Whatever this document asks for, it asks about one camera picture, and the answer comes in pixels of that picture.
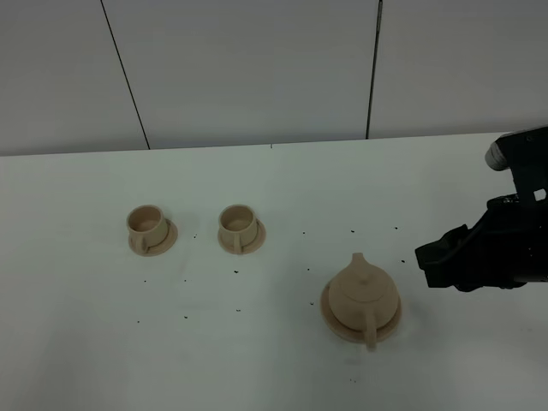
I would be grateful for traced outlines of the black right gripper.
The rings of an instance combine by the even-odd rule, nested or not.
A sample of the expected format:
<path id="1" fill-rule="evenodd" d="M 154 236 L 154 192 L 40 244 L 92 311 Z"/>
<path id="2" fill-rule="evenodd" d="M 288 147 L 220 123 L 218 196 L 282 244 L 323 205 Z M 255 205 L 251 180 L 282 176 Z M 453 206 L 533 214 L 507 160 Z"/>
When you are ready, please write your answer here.
<path id="1" fill-rule="evenodd" d="M 471 292 L 545 283 L 547 201 L 526 207 L 517 198 L 491 199 L 472 228 L 452 229 L 415 255 L 430 288 Z"/>

